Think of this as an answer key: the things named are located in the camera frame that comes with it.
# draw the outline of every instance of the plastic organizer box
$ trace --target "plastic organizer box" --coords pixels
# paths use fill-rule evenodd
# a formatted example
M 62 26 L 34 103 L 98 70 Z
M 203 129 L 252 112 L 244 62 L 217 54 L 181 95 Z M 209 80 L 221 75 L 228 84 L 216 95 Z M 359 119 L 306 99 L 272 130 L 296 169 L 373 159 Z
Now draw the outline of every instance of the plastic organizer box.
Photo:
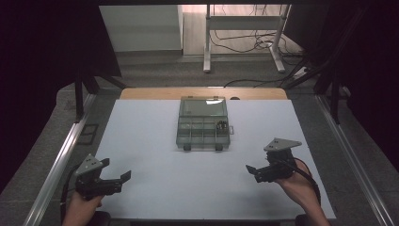
M 192 149 L 229 148 L 230 132 L 224 97 L 182 97 L 176 144 Z

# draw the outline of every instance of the wooden tabletop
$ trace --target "wooden tabletop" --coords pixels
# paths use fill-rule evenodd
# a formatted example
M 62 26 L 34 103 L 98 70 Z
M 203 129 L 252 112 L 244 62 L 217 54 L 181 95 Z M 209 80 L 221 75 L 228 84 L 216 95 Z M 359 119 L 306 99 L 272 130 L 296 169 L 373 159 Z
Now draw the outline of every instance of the wooden tabletop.
M 279 88 L 128 88 L 121 100 L 180 100 L 182 96 L 221 96 L 240 100 L 287 100 Z

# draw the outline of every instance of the wall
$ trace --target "wall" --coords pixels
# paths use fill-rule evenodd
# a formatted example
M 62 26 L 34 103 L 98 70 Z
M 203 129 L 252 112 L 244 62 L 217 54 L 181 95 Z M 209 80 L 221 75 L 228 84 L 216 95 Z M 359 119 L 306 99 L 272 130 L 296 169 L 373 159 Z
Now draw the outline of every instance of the wall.
M 101 6 L 115 52 L 182 50 L 182 6 Z

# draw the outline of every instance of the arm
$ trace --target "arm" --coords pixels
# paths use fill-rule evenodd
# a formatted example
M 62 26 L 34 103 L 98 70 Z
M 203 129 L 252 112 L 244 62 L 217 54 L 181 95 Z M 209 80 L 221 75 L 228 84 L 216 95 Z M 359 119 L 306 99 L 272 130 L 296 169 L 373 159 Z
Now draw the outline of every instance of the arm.
M 301 170 L 310 174 L 305 164 L 301 161 L 296 160 L 296 165 Z M 330 226 L 323 209 L 317 201 L 311 183 L 307 179 L 295 172 L 290 178 L 278 179 L 276 183 L 281 186 L 288 197 L 303 208 L 311 225 Z
M 101 206 L 101 200 L 104 196 L 97 196 L 90 201 L 86 201 L 83 197 L 73 192 L 70 206 L 67 214 L 62 222 L 63 226 L 85 226 L 93 217 L 96 208 Z

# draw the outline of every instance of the aluminum rail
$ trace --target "aluminum rail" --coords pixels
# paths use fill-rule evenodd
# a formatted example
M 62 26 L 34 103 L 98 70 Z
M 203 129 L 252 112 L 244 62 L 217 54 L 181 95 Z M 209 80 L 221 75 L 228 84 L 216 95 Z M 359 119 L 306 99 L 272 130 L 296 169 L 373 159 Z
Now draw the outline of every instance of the aluminum rail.
M 358 179 L 361 189 L 363 190 L 364 195 L 366 196 L 369 204 L 371 205 L 373 211 L 375 212 L 375 216 L 378 219 L 380 225 L 393 226 L 395 225 L 392 221 L 390 213 L 387 209 L 387 206 L 382 201 L 377 189 L 373 185 L 369 176 L 367 175 L 364 167 L 361 165 L 354 148 L 351 146 L 350 142 L 347 140 L 343 129 L 339 124 L 335 123 L 335 120 L 329 114 L 329 105 L 326 98 L 316 95 L 316 101 L 321 107 L 327 122 L 334 134 L 335 138 L 337 138 L 338 143 L 340 144 L 341 149 L 343 150 L 343 154 L 348 161 L 349 166 L 355 174 L 355 177 Z
M 56 157 L 56 161 L 50 169 L 50 172 L 47 175 L 43 186 L 41 187 L 39 195 L 35 199 L 35 202 L 33 203 L 32 208 L 25 219 L 24 225 L 31 226 L 40 224 L 47 206 L 56 190 L 56 186 L 61 179 L 62 173 L 67 166 L 72 150 L 76 144 L 76 140 L 85 126 L 90 107 L 92 106 L 95 97 L 96 95 L 89 94 L 86 98 L 84 107 L 85 113 L 82 117 L 82 120 L 80 120 L 78 123 L 75 123 L 68 133 L 67 138 L 65 139 L 64 144 L 62 145 L 58 156 Z

